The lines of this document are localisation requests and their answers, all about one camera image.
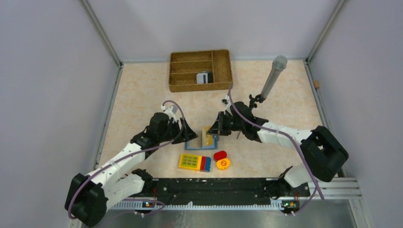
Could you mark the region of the blue leather card holder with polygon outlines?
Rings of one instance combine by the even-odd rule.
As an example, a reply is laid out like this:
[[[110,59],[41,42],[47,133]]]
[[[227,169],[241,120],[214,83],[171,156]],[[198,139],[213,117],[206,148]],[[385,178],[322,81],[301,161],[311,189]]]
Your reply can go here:
[[[218,149],[219,137],[217,135],[207,135],[207,139],[211,139],[211,143],[205,144],[203,141],[204,137],[199,136],[196,139],[188,141],[184,145],[184,149],[188,151],[204,151],[204,150],[215,150]]]

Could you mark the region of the gold credit card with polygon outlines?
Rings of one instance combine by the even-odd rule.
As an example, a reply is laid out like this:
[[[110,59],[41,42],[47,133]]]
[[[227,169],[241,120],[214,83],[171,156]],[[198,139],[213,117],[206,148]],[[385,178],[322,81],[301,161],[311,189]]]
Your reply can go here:
[[[206,133],[210,127],[211,126],[205,126],[202,128],[202,147],[209,147],[214,144],[213,136]]]

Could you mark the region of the white credit card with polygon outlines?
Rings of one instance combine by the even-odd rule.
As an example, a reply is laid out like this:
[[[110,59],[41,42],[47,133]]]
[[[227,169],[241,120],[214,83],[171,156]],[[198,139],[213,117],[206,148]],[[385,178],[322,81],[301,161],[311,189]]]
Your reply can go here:
[[[208,73],[198,73],[196,75],[196,82],[198,85],[200,84],[207,84],[209,79],[209,74]]]

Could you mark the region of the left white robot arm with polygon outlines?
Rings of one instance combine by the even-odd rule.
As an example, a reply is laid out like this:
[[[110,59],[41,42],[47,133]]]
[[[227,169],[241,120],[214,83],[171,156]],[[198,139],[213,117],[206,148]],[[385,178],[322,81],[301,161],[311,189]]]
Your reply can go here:
[[[88,227],[97,225],[123,199],[152,192],[152,183],[140,174],[128,174],[161,147],[198,138],[186,119],[167,112],[155,113],[143,131],[136,134],[113,158],[88,174],[73,177],[65,202],[70,219]]]

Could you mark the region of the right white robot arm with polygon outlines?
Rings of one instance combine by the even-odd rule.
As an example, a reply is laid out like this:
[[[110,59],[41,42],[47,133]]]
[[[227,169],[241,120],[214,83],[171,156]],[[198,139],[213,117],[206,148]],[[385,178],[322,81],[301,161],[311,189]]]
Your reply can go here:
[[[219,136],[229,136],[232,132],[241,132],[251,141],[277,144],[298,152],[302,164],[291,167],[278,183],[279,191],[285,196],[291,196],[298,186],[313,179],[330,182],[349,158],[328,128],[319,125],[313,130],[303,130],[278,125],[254,116],[243,102],[228,104],[207,131]]]

